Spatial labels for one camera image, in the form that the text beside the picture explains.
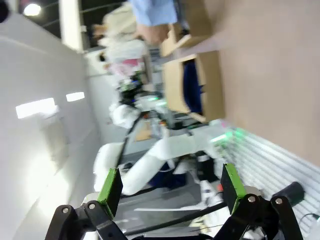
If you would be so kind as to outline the person's right hand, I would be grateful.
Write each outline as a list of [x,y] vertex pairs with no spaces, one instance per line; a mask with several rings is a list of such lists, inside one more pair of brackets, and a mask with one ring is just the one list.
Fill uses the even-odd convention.
[[160,45],[169,36],[169,25],[161,24],[155,26],[147,26],[137,24],[136,34],[150,45]]

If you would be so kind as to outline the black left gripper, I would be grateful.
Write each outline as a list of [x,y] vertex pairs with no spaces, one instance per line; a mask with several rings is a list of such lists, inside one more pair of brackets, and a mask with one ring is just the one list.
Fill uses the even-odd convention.
[[135,74],[125,80],[121,80],[116,89],[119,93],[120,103],[134,103],[136,95],[143,90],[143,82],[140,76]]

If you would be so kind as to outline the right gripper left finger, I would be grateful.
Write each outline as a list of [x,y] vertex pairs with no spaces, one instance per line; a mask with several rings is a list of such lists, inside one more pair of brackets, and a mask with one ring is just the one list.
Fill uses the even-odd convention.
[[111,168],[96,200],[78,208],[60,205],[49,224],[46,240],[83,240],[86,233],[95,232],[102,240],[125,240],[114,222],[123,183],[118,168]]

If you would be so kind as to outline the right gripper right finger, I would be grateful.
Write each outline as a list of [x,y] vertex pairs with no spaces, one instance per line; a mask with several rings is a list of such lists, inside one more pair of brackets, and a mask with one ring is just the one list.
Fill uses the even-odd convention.
[[266,200],[247,193],[232,163],[222,168],[220,183],[230,211],[215,240],[241,240],[247,230],[261,228],[267,240],[302,240],[299,224],[286,196],[275,195]]

